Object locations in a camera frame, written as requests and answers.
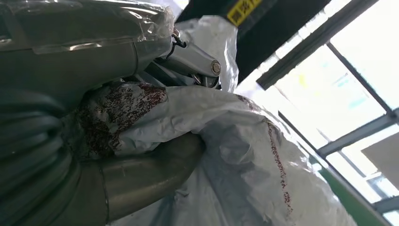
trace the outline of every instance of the black beam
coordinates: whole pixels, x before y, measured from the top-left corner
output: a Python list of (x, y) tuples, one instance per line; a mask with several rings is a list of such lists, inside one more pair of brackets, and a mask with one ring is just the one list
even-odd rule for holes
[[(399, 108), (395, 109), (393, 113), (395, 115), (399, 115)], [(373, 135), (374, 133), (379, 132), (398, 122), (398, 117), (392, 117), (388, 114), (385, 114), (367, 123), (366, 125), (363, 125), (355, 129), (354, 131), (338, 138), (334, 142), (328, 143), (325, 146), (319, 148), (317, 153), (322, 158), (326, 158), (329, 154), (339, 151), (348, 145), (351, 145), (365, 137)]]
[(310, 34), (291, 52), (264, 73), (257, 80), (259, 85), (267, 89), (269, 86), (276, 83), (376, 2), (378, 2), (378, 0), (352, 0), (349, 2), (344, 8), (330, 17), (321, 27)]
[(373, 204), (375, 210), (379, 213), (386, 213), (393, 210), (399, 210), (399, 196), (383, 199)]
[[(239, 82), (290, 39), (331, 0), (262, 0), (239, 26), (237, 65)], [(219, 15), (226, 18), (238, 0), (191, 0), (177, 22)]]
[(289, 40), (331, 0), (279, 0), (237, 43), (239, 82)]

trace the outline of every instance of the metal pipe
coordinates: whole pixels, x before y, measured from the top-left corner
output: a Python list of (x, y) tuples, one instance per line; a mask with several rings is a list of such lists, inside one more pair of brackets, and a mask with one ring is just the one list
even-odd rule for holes
[(181, 186), (205, 148), (185, 134), (148, 154), (79, 163), (62, 148), (63, 111), (48, 96), (0, 90), (0, 225), (104, 226)]

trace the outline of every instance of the barcode label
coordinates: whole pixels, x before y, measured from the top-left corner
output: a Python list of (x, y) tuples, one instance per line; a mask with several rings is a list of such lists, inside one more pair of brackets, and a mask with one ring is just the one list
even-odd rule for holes
[(261, 3), (262, 0), (239, 0), (227, 14), (227, 18), (237, 27)]

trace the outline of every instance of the white plastic cover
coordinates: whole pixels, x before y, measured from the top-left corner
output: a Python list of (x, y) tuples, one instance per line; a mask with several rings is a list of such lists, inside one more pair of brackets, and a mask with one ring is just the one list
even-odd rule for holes
[(83, 109), (119, 156), (189, 131), (207, 146), (181, 188), (112, 226), (356, 225), (279, 122), (244, 97), (124, 82), (97, 90)]
[(192, 41), (217, 59), (222, 66), (220, 84), (223, 91), (237, 87), (239, 70), (236, 63), (237, 28), (220, 16), (203, 16), (176, 24), (182, 39)]
[(169, 38), (174, 27), (169, 7), (134, 0), (0, 2), (15, 17), (8, 26), (21, 27), (24, 32), (12, 38), (28, 43), (37, 54), (154, 41)]

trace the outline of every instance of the wrinkled white fabric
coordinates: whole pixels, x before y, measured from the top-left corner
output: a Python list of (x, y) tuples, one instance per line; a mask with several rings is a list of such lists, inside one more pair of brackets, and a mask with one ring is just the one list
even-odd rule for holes
[(356, 225), (266, 111), (198, 86), (166, 88), (166, 95), (120, 139), (137, 153), (191, 131), (206, 152), (180, 189), (112, 226)]

